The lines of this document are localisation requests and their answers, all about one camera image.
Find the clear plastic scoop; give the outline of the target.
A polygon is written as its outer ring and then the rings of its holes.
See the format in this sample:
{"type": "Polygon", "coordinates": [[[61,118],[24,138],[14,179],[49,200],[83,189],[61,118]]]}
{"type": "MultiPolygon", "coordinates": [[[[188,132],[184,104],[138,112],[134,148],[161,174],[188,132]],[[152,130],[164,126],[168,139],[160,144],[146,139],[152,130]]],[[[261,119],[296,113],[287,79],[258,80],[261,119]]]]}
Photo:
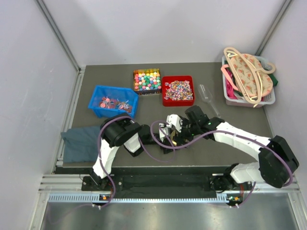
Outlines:
{"type": "Polygon", "coordinates": [[[213,101],[213,95],[211,94],[211,92],[209,91],[208,88],[206,88],[203,84],[200,84],[198,86],[198,92],[201,96],[201,100],[207,104],[209,104],[211,106],[211,108],[214,110],[215,115],[220,118],[220,112],[218,110],[218,108],[216,107],[214,101],[213,101]]]}

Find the blue plastic candy bin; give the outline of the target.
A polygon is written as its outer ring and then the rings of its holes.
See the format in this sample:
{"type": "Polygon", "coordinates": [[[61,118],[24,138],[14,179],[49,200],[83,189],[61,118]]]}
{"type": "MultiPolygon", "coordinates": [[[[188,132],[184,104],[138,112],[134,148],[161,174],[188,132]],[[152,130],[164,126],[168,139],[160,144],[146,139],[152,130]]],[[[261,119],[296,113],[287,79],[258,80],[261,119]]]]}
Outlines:
{"type": "Polygon", "coordinates": [[[88,108],[98,118],[114,117],[122,113],[127,113],[134,118],[138,108],[138,100],[138,94],[132,89],[97,85],[88,108]]]}

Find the round cream jar lid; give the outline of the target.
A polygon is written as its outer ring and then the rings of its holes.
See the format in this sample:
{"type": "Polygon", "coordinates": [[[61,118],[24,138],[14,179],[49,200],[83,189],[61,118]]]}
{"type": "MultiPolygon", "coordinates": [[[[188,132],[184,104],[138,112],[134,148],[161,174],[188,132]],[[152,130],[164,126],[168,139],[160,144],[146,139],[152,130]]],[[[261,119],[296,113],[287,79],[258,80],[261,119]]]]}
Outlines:
{"type": "Polygon", "coordinates": [[[174,146],[177,146],[177,142],[175,141],[176,133],[177,133],[177,131],[176,131],[176,130],[173,130],[173,131],[171,132],[171,134],[170,134],[170,139],[171,139],[171,141],[172,141],[172,143],[173,143],[174,146]]]}

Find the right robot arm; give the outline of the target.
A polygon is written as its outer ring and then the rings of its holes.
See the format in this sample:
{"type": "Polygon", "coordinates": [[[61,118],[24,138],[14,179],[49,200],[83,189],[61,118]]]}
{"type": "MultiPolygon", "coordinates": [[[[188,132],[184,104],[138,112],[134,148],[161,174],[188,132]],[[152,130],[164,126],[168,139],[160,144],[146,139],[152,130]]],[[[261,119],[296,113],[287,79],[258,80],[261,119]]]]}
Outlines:
{"type": "Polygon", "coordinates": [[[169,126],[177,131],[176,143],[191,143],[196,136],[204,135],[238,149],[255,159],[252,163],[235,163],[225,171],[224,184],[234,190],[242,183],[267,183],[275,188],[291,184],[299,162],[281,136],[261,137],[236,128],[221,118],[209,118],[199,106],[185,111],[186,116],[169,115],[169,126]]]}

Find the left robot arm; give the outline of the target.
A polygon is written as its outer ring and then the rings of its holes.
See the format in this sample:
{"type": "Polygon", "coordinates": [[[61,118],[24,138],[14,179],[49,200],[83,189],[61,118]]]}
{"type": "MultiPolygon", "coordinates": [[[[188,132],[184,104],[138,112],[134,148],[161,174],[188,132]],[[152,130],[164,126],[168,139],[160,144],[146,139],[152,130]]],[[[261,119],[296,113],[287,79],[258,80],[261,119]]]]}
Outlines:
{"type": "Polygon", "coordinates": [[[98,190],[107,188],[110,183],[108,176],[111,174],[113,160],[121,146],[131,156],[137,157],[144,152],[142,145],[155,144],[155,138],[165,144],[166,138],[170,137],[170,128],[165,124],[159,126],[162,130],[158,134],[151,134],[148,125],[134,122],[127,113],[105,120],[100,126],[97,160],[90,172],[93,186],[98,190]]]}

